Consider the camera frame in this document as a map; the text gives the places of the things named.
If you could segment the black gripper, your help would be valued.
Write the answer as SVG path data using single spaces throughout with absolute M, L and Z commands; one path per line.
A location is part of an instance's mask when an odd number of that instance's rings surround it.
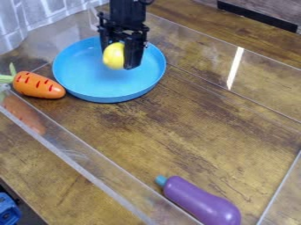
M 117 42 L 116 32 L 132 31 L 124 39 L 124 63 L 125 69 L 140 66 L 143 50 L 145 48 L 145 33 L 149 28 L 144 25 L 145 8 L 151 0 L 109 0 L 109 12 L 97 13 L 101 51 Z

